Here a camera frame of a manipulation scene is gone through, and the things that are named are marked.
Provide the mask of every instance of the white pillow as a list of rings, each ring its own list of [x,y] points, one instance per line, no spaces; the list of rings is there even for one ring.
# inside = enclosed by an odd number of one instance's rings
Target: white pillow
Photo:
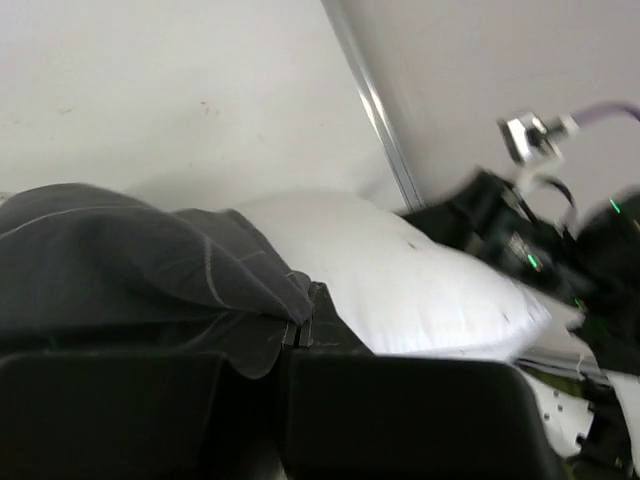
[[[291,192],[236,210],[291,268],[328,285],[376,354],[508,360],[550,320],[510,279],[352,194]]]

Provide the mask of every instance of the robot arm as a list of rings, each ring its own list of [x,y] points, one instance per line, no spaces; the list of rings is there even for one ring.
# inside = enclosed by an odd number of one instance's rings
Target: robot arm
[[[604,202],[577,235],[538,218],[525,199],[562,165],[557,142],[614,113],[640,120],[635,107],[608,103],[546,124],[535,114],[499,123],[518,166],[512,180],[480,170],[445,201],[405,216],[434,241],[476,256],[497,270],[576,308],[573,331],[603,369],[640,375],[640,192]]]

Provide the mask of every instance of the white wall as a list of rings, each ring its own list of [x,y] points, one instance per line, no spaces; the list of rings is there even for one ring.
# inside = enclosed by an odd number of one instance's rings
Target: white wall
[[[401,197],[316,0],[1,0],[0,192]]]
[[[637,0],[344,4],[427,199],[446,194],[475,165],[508,171],[500,116],[522,107],[551,116],[606,99],[640,103]],[[561,178],[583,212],[640,183],[639,139],[640,125],[620,120],[564,147]],[[547,214],[564,208],[553,193],[534,205]],[[575,317],[553,311],[560,321]],[[558,335],[545,342],[564,346]]]

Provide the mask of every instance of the white stitching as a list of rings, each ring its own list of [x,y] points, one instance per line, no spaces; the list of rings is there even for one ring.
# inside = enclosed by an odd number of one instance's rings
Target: white stitching
[[[13,235],[14,233],[22,230],[25,227],[28,227],[29,225],[33,225],[34,223],[37,223],[41,220],[45,220],[47,218],[51,218],[51,217],[58,217],[60,215],[65,215],[67,213],[74,213],[74,212],[82,212],[82,211],[87,211],[87,210],[106,210],[109,208],[113,208],[113,209],[135,209],[138,208],[140,210],[151,210],[150,207],[144,207],[144,206],[133,206],[133,205],[128,205],[128,206],[118,206],[118,205],[105,205],[105,206],[98,206],[98,207],[77,207],[77,208],[70,208],[68,210],[60,210],[59,212],[52,212],[52,213],[47,213],[46,215],[42,215],[40,217],[37,218],[33,218],[27,222],[24,222],[22,225],[18,225],[15,228],[12,228],[11,230],[7,230],[6,232],[0,234],[0,240],[4,240],[5,238],[7,238],[10,235]]]
[[[258,255],[266,255],[267,252],[264,250],[258,250],[257,252],[250,253],[249,255],[245,255],[242,258],[238,258],[239,262],[244,262],[245,260],[249,260],[250,258],[257,257]]]
[[[213,296],[213,298],[223,307],[225,308],[231,308],[229,305],[227,305],[226,302],[224,302],[222,300],[222,298],[220,298],[220,295],[218,294],[218,291],[216,290],[215,285],[213,284],[213,276],[211,275],[211,242],[209,241],[209,237],[206,236],[202,236],[202,239],[204,240],[204,274],[205,277],[207,278],[207,285],[209,286],[209,291],[211,292],[211,295]]]

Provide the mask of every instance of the purple cable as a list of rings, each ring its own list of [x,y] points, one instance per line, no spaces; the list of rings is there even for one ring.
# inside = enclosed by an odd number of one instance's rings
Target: purple cable
[[[579,110],[571,115],[578,127],[604,120],[612,115],[630,115],[640,122],[640,108],[628,102],[605,102]]]

